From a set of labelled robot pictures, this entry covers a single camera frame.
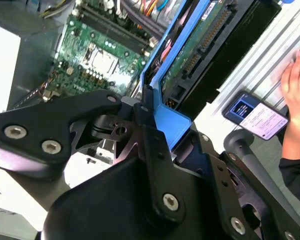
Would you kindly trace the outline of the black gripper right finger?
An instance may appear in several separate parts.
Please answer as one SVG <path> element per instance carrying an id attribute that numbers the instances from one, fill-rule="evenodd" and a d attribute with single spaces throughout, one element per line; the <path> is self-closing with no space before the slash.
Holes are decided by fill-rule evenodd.
<path id="1" fill-rule="evenodd" d="M 251 150 L 254 136 L 250 132 L 231 132 L 219 155 L 211 139 L 195 125 L 189 132 L 194 147 L 217 156 L 227 166 L 243 214 L 234 224 L 237 229 L 252 230 L 258 240 L 300 240 L 300 217 Z"/>

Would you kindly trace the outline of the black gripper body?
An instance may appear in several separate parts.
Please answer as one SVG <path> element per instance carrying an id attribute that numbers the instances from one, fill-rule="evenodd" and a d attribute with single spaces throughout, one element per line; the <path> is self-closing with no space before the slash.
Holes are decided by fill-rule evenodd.
<path id="1" fill-rule="evenodd" d="M 243 211 L 227 165 L 191 128 L 173 163 L 163 132 L 118 125 L 116 163 L 60 196 L 43 240 L 240 240 Z"/>

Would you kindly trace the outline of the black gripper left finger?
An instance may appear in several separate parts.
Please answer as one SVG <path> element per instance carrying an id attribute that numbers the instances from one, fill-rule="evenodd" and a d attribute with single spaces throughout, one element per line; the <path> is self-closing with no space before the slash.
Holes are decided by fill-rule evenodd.
<path id="1" fill-rule="evenodd" d="M 116 126 L 149 123 L 155 92 L 145 86 L 142 100 L 129 106 L 109 90 L 57 97 L 0 113 L 0 168 L 39 180 L 58 178 L 72 154 L 112 139 Z"/>

